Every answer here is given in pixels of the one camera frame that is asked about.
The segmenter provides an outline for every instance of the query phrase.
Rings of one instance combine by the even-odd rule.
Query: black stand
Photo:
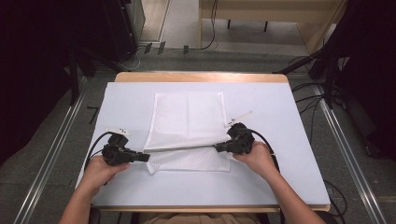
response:
[[[273,74],[283,74],[286,75],[297,68],[304,66],[307,63],[316,60],[312,68],[309,70],[308,75],[312,79],[318,79],[322,75],[324,75],[325,70],[327,69],[326,81],[325,81],[325,90],[323,99],[330,109],[332,109],[332,86],[335,80],[335,74],[338,69],[338,57],[332,53],[332,50],[326,48],[324,46],[322,49],[316,51],[310,56],[306,56],[302,58],[297,63],[290,65],[287,68],[284,68],[280,71],[273,72]]]
[[[358,9],[362,7],[361,2],[361,0],[357,0],[347,3],[343,18],[338,22],[329,40],[321,49],[287,68],[273,73],[286,75],[316,60],[308,75],[312,79],[319,79],[327,70],[323,97],[329,108],[332,109],[332,87],[337,74],[340,73],[338,59],[350,54],[350,42],[353,41],[354,36],[358,33],[359,24],[361,24],[361,15],[358,13]]]
[[[116,73],[123,72],[121,67],[118,67],[113,62],[105,59],[102,56],[97,55],[90,49],[73,48],[68,52],[69,66],[70,66],[70,86],[72,92],[72,99],[70,105],[73,105],[78,96],[78,65],[85,77],[94,77],[96,69],[92,65],[92,59],[106,65],[107,67],[114,70]]]

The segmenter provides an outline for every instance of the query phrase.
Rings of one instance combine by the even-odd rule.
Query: metal rail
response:
[[[64,140],[69,133],[70,127],[73,124],[76,114],[78,113],[87,87],[87,78],[83,77],[80,81],[81,94],[77,98],[75,105],[70,106],[70,108],[68,109],[67,114],[64,117],[64,121],[62,122],[61,127],[59,128],[55,139],[53,140],[52,145],[49,148],[49,152],[47,153],[47,156],[44,159],[37,176],[35,177],[35,181],[30,186],[26,194],[21,209],[17,214],[17,217],[15,218],[14,224],[24,224],[29,222],[29,219],[35,210],[35,206],[40,199],[41,193],[50,177],[52,168],[59,156],[59,153],[61,152]]]
[[[315,86],[314,91],[318,95],[324,93],[323,89],[319,85]],[[343,130],[340,127],[340,124],[338,123],[336,116],[324,101],[321,101],[320,105],[326,116],[327,121],[329,122],[329,125],[332,129],[332,133],[335,137],[335,141],[337,142],[340,148],[341,154],[343,155],[344,160],[346,162],[346,166],[352,176],[353,181],[355,182],[356,188],[358,189],[358,192],[361,196],[361,200],[363,201],[364,206],[366,207],[370,219],[372,220],[373,223],[378,223],[378,224],[388,223],[384,217],[384,214],[381,211],[381,208],[379,207],[375,194],[370,188],[367,179],[364,176],[363,171],[361,170],[359,163],[352,152],[352,149],[347,141],[347,138],[343,133]]]

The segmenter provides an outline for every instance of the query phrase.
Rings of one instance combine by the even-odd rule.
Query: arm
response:
[[[60,224],[87,224],[90,217],[91,202],[93,196],[99,189],[116,173],[128,169],[127,164],[109,166],[105,163],[102,156],[95,156],[85,170],[84,176],[78,184],[69,204],[64,209]]]
[[[267,145],[254,142],[249,154],[233,156],[267,181],[288,223],[324,223],[275,168]]]

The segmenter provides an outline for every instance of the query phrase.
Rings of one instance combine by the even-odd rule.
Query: folded cloth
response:
[[[213,147],[149,152],[169,147],[208,146],[230,139],[225,128],[223,94],[220,92],[172,92],[155,95],[145,151],[148,170],[230,171],[226,153]]]

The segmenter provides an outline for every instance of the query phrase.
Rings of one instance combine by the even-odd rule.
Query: wooden table edge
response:
[[[115,82],[274,82],[288,83],[282,74],[231,72],[121,72]]]
[[[150,212],[150,213],[278,213],[278,205],[266,206],[93,206],[105,212]],[[314,211],[330,210],[329,204],[309,205]]]

